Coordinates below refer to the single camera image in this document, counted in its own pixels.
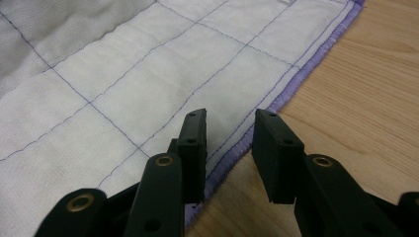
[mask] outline towel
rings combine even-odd
[[[347,30],[362,0],[0,2],[0,236],[66,194],[108,197],[208,111],[206,198]],[[202,208],[186,206],[186,224]]]

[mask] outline brass screw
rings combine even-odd
[[[162,156],[156,159],[157,166],[170,166],[174,162],[173,158],[170,156]]]
[[[331,160],[324,157],[314,157],[313,162],[318,166],[326,168],[331,167],[333,165],[333,162]]]
[[[95,197],[91,194],[79,195],[68,202],[67,210],[70,212],[84,210],[93,203],[93,200],[95,200]]]

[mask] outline cloth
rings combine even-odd
[[[34,235],[72,191],[140,181],[201,108],[210,198],[249,150],[255,110],[278,111],[362,5],[1,1],[0,236]]]

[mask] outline fabric edge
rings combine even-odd
[[[361,13],[365,0],[353,0],[355,3],[346,18],[337,26],[331,36],[324,42],[321,47],[314,53],[314,55],[304,64],[304,66],[292,78],[285,90],[274,100],[267,110],[278,112],[295,94],[299,85],[317,67],[331,47],[336,41],[348,30],[349,26],[355,18]],[[243,137],[233,145],[215,165],[206,180],[206,199],[210,199],[216,192],[222,182],[225,180],[229,171],[237,163],[237,161],[244,156],[251,148],[253,138],[253,125],[245,132]],[[190,228],[193,220],[199,212],[203,209],[204,205],[188,204],[185,206],[185,226]]]

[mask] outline wooden table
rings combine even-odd
[[[308,154],[340,161],[365,191],[419,191],[419,1],[365,9],[280,111]],[[250,154],[186,234],[300,236],[292,205],[268,203]]]

